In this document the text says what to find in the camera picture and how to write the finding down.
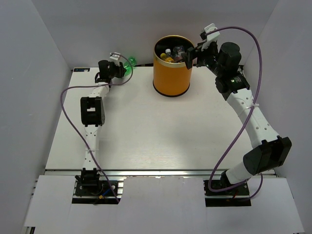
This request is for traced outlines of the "red label clear bottle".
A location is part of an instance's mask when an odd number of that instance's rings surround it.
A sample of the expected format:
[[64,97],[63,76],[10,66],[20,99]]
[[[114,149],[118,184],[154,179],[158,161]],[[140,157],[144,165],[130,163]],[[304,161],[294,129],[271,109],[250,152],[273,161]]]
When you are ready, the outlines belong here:
[[182,54],[185,53],[183,45],[177,45],[173,48],[174,61],[177,63],[183,62]]

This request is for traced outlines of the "green plastic bottle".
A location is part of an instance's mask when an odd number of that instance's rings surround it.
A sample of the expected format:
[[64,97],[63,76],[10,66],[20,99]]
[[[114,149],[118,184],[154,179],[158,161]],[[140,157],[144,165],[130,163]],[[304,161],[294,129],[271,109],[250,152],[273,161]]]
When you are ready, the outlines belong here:
[[135,57],[129,57],[128,61],[126,61],[123,65],[123,67],[126,69],[126,72],[124,76],[128,76],[132,72],[132,68],[134,68],[137,65],[137,61]]

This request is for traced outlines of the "blue cap clear bottle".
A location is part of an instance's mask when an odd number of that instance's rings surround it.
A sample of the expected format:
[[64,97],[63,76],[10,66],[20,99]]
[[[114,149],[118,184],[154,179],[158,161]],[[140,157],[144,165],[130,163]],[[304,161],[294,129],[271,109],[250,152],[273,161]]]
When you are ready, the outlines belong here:
[[165,50],[165,54],[166,54],[166,57],[167,57],[167,58],[173,58],[173,55],[172,55],[172,53],[171,53],[171,49],[169,49],[169,48],[166,49],[166,50]]

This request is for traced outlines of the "orange cap clear bottle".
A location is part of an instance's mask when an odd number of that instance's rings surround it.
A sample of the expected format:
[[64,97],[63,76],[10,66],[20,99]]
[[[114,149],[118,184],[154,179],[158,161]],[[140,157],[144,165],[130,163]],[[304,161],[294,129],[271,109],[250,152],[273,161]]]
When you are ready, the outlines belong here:
[[162,53],[160,55],[160,58],[165,61],[165,62],[168,62],[168,63],[175,63],[174,59],[168,55],[166,55],[165,53]]

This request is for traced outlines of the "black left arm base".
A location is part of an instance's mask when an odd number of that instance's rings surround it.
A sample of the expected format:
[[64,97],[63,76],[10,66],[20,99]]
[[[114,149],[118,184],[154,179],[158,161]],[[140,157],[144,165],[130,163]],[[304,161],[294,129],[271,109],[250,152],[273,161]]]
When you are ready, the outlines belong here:
[[99,170],[83,169],[75,179],[73,204],[117,205],[121,199],[121,182],[108,181]]

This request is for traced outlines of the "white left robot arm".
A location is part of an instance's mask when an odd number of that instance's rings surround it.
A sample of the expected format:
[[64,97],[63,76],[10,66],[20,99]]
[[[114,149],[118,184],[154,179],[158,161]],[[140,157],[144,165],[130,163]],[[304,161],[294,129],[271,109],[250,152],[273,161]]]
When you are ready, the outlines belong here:
[[[154,55],[153,87],[166,97],[178,97],[189,89],[193,62],[183,58],[170,60],[166,53]],[[111,53],[109,60],[98,62],[99,72],[95,76],[92,92],[80,99],[81,122],[85,134],[82,137],[86,145],[83,169],[96,171],[99,169],[97,151],[98,134],[105,123],[103,99],[114,84],[112,79],[126,76],[126,67],[120,61],[120,53]]]

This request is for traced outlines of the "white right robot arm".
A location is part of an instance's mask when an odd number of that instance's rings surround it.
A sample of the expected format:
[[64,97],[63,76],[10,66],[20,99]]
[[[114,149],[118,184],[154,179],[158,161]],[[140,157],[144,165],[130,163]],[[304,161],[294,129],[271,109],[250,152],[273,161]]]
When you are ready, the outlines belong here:
[[242,122],[242,128],[229,148],[234,146],[243,131],[247,132],[252,146],[252,150],[243,156],[239,164],[221,174],[217,187],[213,187],[211,180],[208,182],[211,192],[230,195],[254,175],[282,166],[292,142],[288,137],[281,137],[268,123],[256,103],[249,83],[239,73],[239,46],[226,42],[218,48],[216,42],[211,42],[207,48],[201,45],[200,49],[198,65],[207,67],[215,74],[217,90]]

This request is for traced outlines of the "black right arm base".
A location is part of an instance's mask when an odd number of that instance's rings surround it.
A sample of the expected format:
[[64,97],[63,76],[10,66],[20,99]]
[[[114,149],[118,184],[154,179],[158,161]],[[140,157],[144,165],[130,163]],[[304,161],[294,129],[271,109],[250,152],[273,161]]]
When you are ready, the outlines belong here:
[[250,191],[247,183],[231,190],[212,192],[208,188],[208,180],[204,182],[205,205],[208,207],[250,207]]

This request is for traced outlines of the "orange cylindrical bin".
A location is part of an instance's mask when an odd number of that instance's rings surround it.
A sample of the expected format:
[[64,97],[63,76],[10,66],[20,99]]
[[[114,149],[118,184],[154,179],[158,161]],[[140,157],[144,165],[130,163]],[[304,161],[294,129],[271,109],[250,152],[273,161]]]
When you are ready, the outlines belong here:
[[183,46],[188,49],[193,46],[192,42],[182,36],[169,35],[160,38],[154,46],[154,72],[153,87],[165,97],[178,97],[185,94],[191,82],[191,69],[187,69],[185,63],[169,63],[161,59],[160,55],[166,49],[173,50],[175,46]]

